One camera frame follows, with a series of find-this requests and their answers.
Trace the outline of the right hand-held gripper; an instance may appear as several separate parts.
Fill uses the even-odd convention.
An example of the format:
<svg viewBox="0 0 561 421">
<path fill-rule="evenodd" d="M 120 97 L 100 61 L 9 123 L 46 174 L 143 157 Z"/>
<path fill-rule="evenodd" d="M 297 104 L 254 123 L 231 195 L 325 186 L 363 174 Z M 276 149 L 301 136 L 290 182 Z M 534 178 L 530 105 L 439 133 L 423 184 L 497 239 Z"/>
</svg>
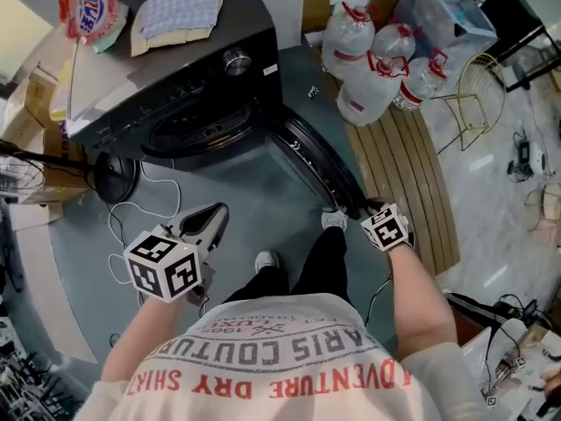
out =
<svg viewBox="0 0 561 421">
<path fill-rule="evenodd" d="M 399 206 L 387 199 L 366 199 L 362 209 L 361 227 L 370 243 L 381 252 L 399 246 L 415 247 L 415 234 Z"/>
</svg>

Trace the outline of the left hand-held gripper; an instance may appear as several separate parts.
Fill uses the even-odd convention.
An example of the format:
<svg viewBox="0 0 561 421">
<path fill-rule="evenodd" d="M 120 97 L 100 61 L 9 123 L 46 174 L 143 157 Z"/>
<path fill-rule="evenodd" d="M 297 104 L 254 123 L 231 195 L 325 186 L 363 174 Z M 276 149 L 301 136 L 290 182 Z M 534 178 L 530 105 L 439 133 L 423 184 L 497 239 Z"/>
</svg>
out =
<svg viewBox="0 0 561 421">
<path fill-rule="evenodd" d="M 124 250 L 133 287 L 161 302 L 205 300 L 214 271 L 207 264 L 229 222 L 225 203 L 180 212 L 166 225 L 143 231 Z"/>
</svg>

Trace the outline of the round black washer door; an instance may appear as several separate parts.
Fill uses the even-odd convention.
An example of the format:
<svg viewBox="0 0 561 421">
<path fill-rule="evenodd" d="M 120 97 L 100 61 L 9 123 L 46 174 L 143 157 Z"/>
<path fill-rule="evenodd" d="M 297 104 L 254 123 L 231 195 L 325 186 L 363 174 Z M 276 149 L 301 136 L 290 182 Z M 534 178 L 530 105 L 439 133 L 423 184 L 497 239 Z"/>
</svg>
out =
<svg viewBox="0 0 561 421">
<path fill-rule="evenodd" d="M 266 150 L 295 181 L 323 202 L 360 220 L 372 202 L 337 151 L 308 121 L 286 105 L 268 114 Z"/>
</svg>

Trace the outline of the person's left forearm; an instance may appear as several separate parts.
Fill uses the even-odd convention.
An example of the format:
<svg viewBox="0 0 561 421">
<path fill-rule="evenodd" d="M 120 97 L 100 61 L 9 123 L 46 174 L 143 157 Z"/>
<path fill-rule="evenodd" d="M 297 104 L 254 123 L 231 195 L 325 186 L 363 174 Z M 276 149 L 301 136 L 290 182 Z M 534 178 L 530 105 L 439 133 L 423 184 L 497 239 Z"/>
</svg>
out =
<svg viewBox="0 0 561 421">
<path fill-rule="evenodd" d="M 100 381 L 129 381 L 150 352 L 174 337 L 185 304 L 183 299 L 165 303 L 150 296 L 111 349 Z"/>
</svg>

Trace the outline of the person's right forearm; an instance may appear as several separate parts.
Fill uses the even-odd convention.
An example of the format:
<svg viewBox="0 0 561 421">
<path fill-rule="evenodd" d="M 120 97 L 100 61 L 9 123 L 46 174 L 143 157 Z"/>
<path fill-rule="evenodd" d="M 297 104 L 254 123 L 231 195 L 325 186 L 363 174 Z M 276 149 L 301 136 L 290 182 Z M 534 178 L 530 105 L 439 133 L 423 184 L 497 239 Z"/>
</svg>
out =
<svg viewBox="0 0 561 421">
<path fill-rule="evenodd" d="M 457 328 L 444 294 L 410 246 L 389 251 L 393 271 L 397 357 L 443 343 L 458 342 Z"/>
</svg>

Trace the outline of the black washing machine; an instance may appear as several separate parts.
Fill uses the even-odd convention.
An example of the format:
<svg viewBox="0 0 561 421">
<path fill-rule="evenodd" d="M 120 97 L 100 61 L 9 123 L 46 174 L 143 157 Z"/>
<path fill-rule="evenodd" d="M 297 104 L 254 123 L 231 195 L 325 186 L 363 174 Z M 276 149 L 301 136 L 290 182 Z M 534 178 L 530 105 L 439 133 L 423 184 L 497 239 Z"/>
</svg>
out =
<svg viewBox="0 0 561 421">
<path fill-rule="evenodd" d="M 146 38 L 147 0 L 115 43 L 74 52 L 67 134 L 121 158 L 184 171 L 259 148 L 282 106 L 273 20 L 262 0 L 220 0 L 210 29 Z"/>
</svg>

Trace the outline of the white sneaker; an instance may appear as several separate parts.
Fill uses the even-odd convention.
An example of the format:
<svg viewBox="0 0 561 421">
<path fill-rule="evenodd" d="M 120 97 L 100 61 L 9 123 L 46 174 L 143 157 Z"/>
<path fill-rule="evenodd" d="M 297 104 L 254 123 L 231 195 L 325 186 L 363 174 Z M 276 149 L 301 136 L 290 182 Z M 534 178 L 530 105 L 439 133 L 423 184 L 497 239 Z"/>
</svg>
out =
<svg viewBox="0 0 561 421">
<path fill-rule="evenodd" d="M 342 232 L 346 231 L 348 216 L 340 211 L 324 211 L 321 216 L 321 225 L 324 230 L 331 227 L 340 229 Z"/>
<path fill-rule="evenodd" d="M 258 253 L 255 262 L 255 273 L 265 270 L 266 268 L 280 269 L 281 263 L 278 254 L 271 250 L 264 250 Z"/>
</svg>

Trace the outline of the wooden slatted platform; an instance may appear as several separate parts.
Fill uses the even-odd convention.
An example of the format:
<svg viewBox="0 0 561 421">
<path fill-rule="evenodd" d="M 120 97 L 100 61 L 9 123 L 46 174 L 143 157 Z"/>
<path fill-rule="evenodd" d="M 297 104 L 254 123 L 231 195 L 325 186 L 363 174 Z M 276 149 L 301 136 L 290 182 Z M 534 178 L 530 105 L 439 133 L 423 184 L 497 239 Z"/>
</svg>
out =
<svg viewBox="0 0 561 421">
<path fill-rule="evenodd" d="M 345 125 L 366 194 L 395 201 L 415 234 L 415 249 L 438 276 L 460 262 L 451 200 L 436 148 L 419 110 L 391 106 L 369 125 Z"/>
</svg>

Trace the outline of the black trousers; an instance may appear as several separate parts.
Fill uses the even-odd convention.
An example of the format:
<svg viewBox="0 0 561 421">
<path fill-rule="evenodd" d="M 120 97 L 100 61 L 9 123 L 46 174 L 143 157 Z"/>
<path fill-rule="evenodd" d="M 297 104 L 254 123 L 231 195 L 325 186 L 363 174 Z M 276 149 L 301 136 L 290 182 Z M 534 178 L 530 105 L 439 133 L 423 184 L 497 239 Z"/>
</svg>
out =
<svg viewBox="0 0 561 421">
<path fill-rule="evenodd" d="M 230 303 L 269 296 L 331 294 L 349 302 L 344 261 L 346 251 L 344 232 L 331 227 L 324 230 L 316 240 L 294 286 L 289 285 L 288 274 L 281 267 L 266 268 L 226 301 Z"/>
</svg>

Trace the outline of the black standing fan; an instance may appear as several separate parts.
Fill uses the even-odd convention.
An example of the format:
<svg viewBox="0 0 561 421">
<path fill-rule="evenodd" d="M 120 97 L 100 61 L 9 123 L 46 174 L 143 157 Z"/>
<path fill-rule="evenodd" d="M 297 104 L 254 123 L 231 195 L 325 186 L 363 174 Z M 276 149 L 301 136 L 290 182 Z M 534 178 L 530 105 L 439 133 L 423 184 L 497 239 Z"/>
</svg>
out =
<svg viewBox="0 0 561 421">
<path fill-rule="evenodd" d="M 0 139 L 0 195 L 26 196 L 46 184 L 48 171 L 76 178 L 105 203 L 122 203 L 135 190 L 139 162 L 100 153 L 96 161 L 33 153 Z"/>
</svg>

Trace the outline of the brown cardboard box yellow label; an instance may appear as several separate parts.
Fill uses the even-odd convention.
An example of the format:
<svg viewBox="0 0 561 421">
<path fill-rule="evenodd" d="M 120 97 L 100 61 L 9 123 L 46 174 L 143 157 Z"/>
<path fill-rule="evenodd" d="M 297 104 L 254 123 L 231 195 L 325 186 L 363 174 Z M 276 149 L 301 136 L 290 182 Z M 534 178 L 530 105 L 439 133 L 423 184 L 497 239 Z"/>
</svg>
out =
<svg viewBox="0 0 561 421">
<path fill-rule="evenodd" d="M 31 131 L 20 147 L 31 153 L 42 153 L 58 159 L 69 159 L 80 163 L 87 161 L 83 148 L 69 140 L 63 128 L 58 124 L 55 124 L 54 127 Z M 34 164 L 34 167 L 27 169 L 33 174 L 33 178 L 23 185 L 23 190 L 19 191 L 18 199 L 21 203 L 66 202 L 88 188 L 82 168 L 45 165 L 37 161 L 34 161 Z"/>
</svg>

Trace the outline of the gold round side table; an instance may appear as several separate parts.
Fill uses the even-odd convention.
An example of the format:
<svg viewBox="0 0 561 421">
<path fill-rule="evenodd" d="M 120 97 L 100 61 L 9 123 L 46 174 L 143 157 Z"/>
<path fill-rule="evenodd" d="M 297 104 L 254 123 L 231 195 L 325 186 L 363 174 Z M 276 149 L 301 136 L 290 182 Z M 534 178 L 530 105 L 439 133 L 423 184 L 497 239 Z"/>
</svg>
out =
<svg viewBox="0 0 561 421">
<path fill-rule="evenodd" d="M 523 205 L 537 210 L 536 222 L 528 232 L 561 229 L 561 180 L 541 183 L 527 194 Z"/>
</svg>

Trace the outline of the cream printed t-shirt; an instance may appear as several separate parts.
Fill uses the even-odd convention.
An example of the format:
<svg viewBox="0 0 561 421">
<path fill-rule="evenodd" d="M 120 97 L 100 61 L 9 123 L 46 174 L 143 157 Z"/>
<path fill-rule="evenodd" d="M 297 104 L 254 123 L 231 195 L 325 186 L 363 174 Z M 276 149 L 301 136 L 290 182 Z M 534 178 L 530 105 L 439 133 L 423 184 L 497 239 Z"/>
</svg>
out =
<svg viewBox="0 0 561 421">
<path fill-rule="evenodd" d="M 329 295 L 225 303 L 98 382 L 75 421 L 491 421 L 456 344 L 397 360 Z"/>
</svg>

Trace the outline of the beige folded cloth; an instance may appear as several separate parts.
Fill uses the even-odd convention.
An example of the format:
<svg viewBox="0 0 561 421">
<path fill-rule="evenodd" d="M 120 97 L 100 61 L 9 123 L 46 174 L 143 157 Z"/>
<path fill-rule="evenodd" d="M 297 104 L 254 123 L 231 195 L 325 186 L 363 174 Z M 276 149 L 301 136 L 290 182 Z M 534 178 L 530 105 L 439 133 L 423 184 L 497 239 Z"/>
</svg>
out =
<svg viewBox="0 0 561 421">
<path fill-rule="evenodd" d="M 177 30 L 147 39 L 141 33 L 144 3 L 140 5 L 132 24 L 131 56 L 133 57 L 145 54 L 154 48 L 181 45 L 199 39 L 207 39 L 214 29 Z"/>
</svg>

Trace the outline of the clear plastic storage box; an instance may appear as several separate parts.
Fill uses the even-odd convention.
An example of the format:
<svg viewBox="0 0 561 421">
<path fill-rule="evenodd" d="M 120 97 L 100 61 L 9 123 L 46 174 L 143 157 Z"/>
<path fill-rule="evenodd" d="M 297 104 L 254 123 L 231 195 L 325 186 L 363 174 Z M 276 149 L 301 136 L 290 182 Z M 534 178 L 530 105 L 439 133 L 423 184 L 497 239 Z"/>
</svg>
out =
<svg viewBox="0 0 561 421">
<path fill-rule="evenodd" d="M 455 46 L 472 46 L 480 53 L 498 39 L 474 0 L 399 0 L 394 17 L 414 29 L 415 57 Z"/>
</svg>

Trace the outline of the pink white detergent bag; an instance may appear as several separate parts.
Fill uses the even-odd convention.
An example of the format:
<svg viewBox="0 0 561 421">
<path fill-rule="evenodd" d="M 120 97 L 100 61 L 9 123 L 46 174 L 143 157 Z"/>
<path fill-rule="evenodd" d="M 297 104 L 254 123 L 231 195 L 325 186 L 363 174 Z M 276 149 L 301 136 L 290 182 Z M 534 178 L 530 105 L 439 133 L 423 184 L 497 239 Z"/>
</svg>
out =
<svg viewBox="0 0 561 421">
<path fill-rule="evenodd" d="M 112 47 L 124 29 L 129 7 L 118 0 L 59 0 L 59 20 L 69 39 L 99 54 Z"/>
</svg>

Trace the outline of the black metal frame table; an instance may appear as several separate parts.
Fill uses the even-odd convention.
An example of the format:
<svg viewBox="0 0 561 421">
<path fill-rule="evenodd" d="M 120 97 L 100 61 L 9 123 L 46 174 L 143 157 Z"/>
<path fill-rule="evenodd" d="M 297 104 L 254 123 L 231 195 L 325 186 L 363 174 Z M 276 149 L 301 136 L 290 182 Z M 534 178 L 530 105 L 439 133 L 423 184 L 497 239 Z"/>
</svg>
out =
<svg viewBox="0 0 561 421">
<path fill-rule="evenodd" d="M 542 62 L 531 72 L 522 70 L 522 77 L 506 87 L 507 93 L 519 88 L 529 90 L 531 82 L 536 78 L 561 67 L 561 40 L 551 37 L 526 0 L 485 0 L 480 9 L 491 22 L 497 36 L 485 54 L 494 57 L 499 64 L 542 36 L 550 42 L 554 52 L 552 58 Z"/>
</svg>

